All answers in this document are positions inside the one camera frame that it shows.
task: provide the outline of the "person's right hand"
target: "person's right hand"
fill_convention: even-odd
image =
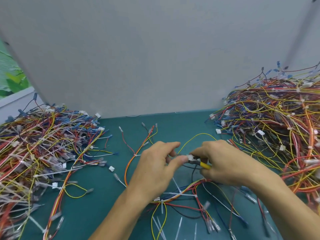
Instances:
[[[249,187],[256,176],[272,172],[224,140],[204,141],[201,147],[190,154],[200,157],[205,163],[208,159],[212,164],[211,169],[200,170],[206,179],[226,185]]]

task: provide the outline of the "pliers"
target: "pliers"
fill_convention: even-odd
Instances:
[[[187,157],[189,158],[188,163],[190,163],[190,164],[196,164],[196,165],[199,165],[200,167],[205,168],[205,169],[211,168],[210,165],[198,160],[198,159],[200,159],[200,157],[198,157],[198,156],[194,156],[194,155],[189,154],[189,155],[187,155]]]

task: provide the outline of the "green table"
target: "green table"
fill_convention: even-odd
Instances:
[[[134,149],[138,149],[143,140],[147,136],[147,131],[141,125],[143,122],[147,128],[150,128],[155,123],[158,124],[158,133],[153,137],[155,141],[180,141],[182,145],[190,140],[193,136],[199,133],[208,133],[218,139],[228,139],[227,135],[217,135],[214,123],[208,121],[206,124],[204,121],[208,118],[210,111],[201,112],[188,112],[188,113],[170,113],[170,114],[155,114],[138,117],[123,117],[123,118],[112,118],[100,120],[100,125],[105,126],[106,129],[110,129],[110,134],[113,137],[108,141],[110,145],[107,150],[112,152],[119,152],[118,155],[106,156],[105,160],[108,164],[115,168],[115,173],[118,174],[121,180],[124,178],[124,171],[130,158],[132,157],[130,150],[124,144],[119,131],[121,126],[124,131],[126,142]],[[211,137],[208,135],[199,135],[190,141],[182,150],[181,153],[188,154],[190,151],[200,146],[203,141],[209,141]],[[105,139],[100,139],[95,144],[100,149],[104,147]],[[127,178],[130,179],[134,169],[138,163],[139,158],[135,158],[131,163]],[[181,167],[177,170],[174,178],[180,187],[189,185],[191,183],[192,169]],[[202,178],[199,174],[199,170],[195,170],[194,180]],[[79,199],[72,199],[66,195],[63,198],[62,203],[62,214],[65,219],[61,229],[58,231],[55,239],[88,239],[102,220],[106,217],[109,210],[113,206],[113,203],[117,197],[124,190],[124,186],[115,180],[113,173],[111,173],[107,167],[87,167],[83,168],[71,176],[71,180],[78,181],[78,184],[86,189],[94,188],[94,191],[90,194],[85,195]],[[223,186],[223,190],[226,195],[231,198],[234,188]],[[221,192],[214,185],[207,186],[219,200],[227,205],[226,200],[223,198]],[[171,181],[167,191],[176,190],[174,182]],[[210,196],[200,185],[198,187],[198,197],[200,202],[204,204],[207,200],[211,203],[208,211],[210,215],[217,221],[222,231],[220,233],[208,234],[206,225],[202,218],[200,219],[188,219],[183,217],[181,229],[179,232],[179,240],[193,240],[195,223],[197,222],[197,239],[230,239],[229,233],[223,226],[219,219],[213,204],[216,204],[223,220],[228,224],[230,219],[230,212],[220,205],[212,196]],[[76,187],[70,187],[68,192],[74,196],[81,195],[83,191]],[[58,195],[58,190],[48,190],[43,196],[41,203],[45,203],[40,209],[32,213],[32,216],[45,227],[48,221],[52,205],[55,198]],[[173,202],[177,205],[192,206],[197,208],[196,201],[193,197],[181,196],[178,200]],[[249,223],[248,228],[244,228],[242,223],[233,217],[232,230],[237,240],[248,240],[248,239],[277,239],[276,235],[270,230],[270,238],[267,238],[263,231],[262,217],[257,204],[254,204],[247,200],[242,193],[235,195],[234,206],[236,210],[242,215],[242,217]],[[164,226],[164,233],[167,240],[175,239],[179,221],[181,215],[179,215],[171,207],[168,208],[168,216],[166,224]],[[178,210],[188,216],[198,216],[198,212],[178,208]],[[153,239],[151,235],[151,214],[143,215],[137,225],[135,226],[130,239]],[[161,208],[159,207],[155,216],[158,216],[160,221],[164,220],[165,215],[161,214]],[[274,226],[270,216],[267,216],[269,222]],[[157,235],[158,230],[153,225],[154,233]],[[28,221],[22,239],[42,239],[42,233],[40,230],[31,222]]]

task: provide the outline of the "hand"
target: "hand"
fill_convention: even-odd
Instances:
[[[174,149],[179,146],[180,142],[157,141],[144,150],[127,190],[139,199],[146,200],[146,204],[160,196],[167,189],[174,172],[188,161],[185,155],[172,160],[168,157],[168,154],[175,157]]]
[[[224,140],[204,141],[201,147],[190,154],[200,157],[205,163],[209,159],[211,169],[201,169],[200,173],[206,179],[226,185],[249,187],[255,176],[271,172],[263,164]]]

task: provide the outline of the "skin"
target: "skin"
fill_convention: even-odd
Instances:
[[[129,238],[142,210],[166,190],[174,172],[188,161],[186,156],[173,160],[167,156],[174,157],[179,146],[179,142],[157,142],[142,153],[128,187],[90,240]],[[250,188],[268,208],[283,239],[320,239],[320,217],[260,162],[223,140],[205,141],[190,154],[212,164],[211,169],[200,170],[206,179]]]

